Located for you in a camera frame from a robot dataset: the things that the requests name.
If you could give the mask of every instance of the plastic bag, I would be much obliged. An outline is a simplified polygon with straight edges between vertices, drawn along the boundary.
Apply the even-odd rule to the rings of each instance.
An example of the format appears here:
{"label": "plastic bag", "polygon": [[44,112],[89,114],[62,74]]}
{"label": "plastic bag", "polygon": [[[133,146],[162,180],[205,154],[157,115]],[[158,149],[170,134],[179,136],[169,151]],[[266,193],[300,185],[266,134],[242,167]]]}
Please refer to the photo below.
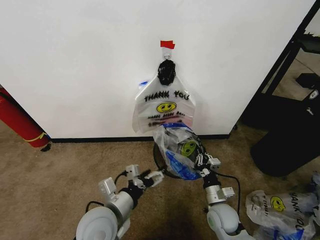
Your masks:
{"label": "plastic bag", "polygon": [[[312,183],[314,186],[314,192],[317,195],[318,200],[320,200],[320,173],[315,172],[312,176]],[[317,206],[313,208],[313,220],[318,226],[320,226],[320,201]]]}
{"label": "plastic bag", "polygon": [[310,240],[316,233],[310,216],[318,205],[313,193],[266,195],[254,191],[246,197],[248,217],[261,227],[253,235],[259,240]]}
{"label": "plastic bag", "polygon": [[167,123],[184,123],[191,128],[195,106],[192,96],[176,76],[175,64],[165,60],[159,66],[158,76],[135,98],[133,130],[145,133]]}
{"label": "plastic bag", "polygon": [[205,164],[212,158],[205,152],[199,137],[183,123],[158,126],[153,131],[153,139],[165,160],[167,171],[184,180],[200,178],[195,164]]}

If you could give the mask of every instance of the fire extinguisher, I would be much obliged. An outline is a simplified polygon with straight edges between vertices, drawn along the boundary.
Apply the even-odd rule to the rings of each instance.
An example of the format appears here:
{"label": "fire extinguisher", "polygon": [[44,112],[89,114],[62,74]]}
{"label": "fire extinguisher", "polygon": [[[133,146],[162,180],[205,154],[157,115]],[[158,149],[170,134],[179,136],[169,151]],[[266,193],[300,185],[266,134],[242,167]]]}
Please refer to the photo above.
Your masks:
{"label": "fire extinguisher", "polygon": [[0,88],[0,120],[35,148],[49,142],[47,134],[4,88]]}

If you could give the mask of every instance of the black cable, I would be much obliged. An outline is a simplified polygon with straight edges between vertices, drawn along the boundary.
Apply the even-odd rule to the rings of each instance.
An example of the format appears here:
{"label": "black cable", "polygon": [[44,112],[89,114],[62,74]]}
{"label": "black cable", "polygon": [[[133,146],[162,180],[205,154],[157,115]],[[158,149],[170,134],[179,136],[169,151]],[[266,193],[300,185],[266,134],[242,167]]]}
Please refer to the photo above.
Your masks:
{"label": "black cable", "polygon": [[222,173],[218,173],[216,171],[211,170],[214,174],[221,176],[221,177],[225,177],[225,178],[230,178],[230,179],[235,179],[236,183],[238,184],[238,206],[237,206],[237,210],[236,212],[238,213],[238,216],[240,217],[240,201],[241,201],[241,188],[240,188],[240,182],[238,180],[238,178],[236,178],[235,176],[230,176],[230,175],[224,175]]}
{"label": "black cable", "polygon": [[97,204],[97,205],[100,205],[100,206],[104,206],[104,204],[102,202],[98,202],[98,201],[90,201],[87,205],[86,205],[86,208],[85,208],[85,213],[87,213],[89,211],[89,207],[91,204]]}
{"label": "black cable", "polygon": [[117,181],[121,176],[127,176],[127,172],[123,171],[122,173],[120,173],[118,176],[116,176],[115,180],[114,180],[114,184],[117,185]]}

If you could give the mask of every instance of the black baseboard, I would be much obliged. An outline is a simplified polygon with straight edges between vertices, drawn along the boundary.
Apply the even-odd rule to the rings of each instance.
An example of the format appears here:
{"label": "black baseboard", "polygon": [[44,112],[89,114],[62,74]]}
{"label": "black baseboard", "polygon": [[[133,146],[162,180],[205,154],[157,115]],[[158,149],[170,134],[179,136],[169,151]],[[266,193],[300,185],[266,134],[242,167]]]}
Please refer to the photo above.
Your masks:
{"label": "black baseboard", "polygon": [[[200,139],[228,139],[230,134],[199,135]],[[104,143],[104,142],[146,142],[153,141],[152,136],[131,137],[93,137],[93,138],[51,138],[53,143]]]}

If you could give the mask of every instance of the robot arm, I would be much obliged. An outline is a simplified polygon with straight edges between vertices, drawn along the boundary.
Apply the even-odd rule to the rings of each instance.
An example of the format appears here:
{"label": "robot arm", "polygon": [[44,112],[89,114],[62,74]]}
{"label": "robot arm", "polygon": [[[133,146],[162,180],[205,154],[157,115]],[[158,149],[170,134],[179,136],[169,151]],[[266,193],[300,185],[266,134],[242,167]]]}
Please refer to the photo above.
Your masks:
{"label": "robot arm", "polygon": [[210,228],[219,240],[254,240],[241,224],[236,210],[225,203],[235,192],[232,187],[221,188],[215,174],[221,162],[208,153],[205,155],[208,158],[207,163],[203,164],[203,160],[197,159],[195,168],[203,178],[203,188],[208,202],[206,219]]}
{"label": "robot arm", "polygon": [[130,213],[138,199],[149,187],[162,182],[161,171],[147,171],[140,174],[138,165],[126,167],[128,187],[116,194],[116,185],[111,177],[99,182],[105,205],[88,211],[76,229],[77,240],[115,240],[121,239],[130,227]]}

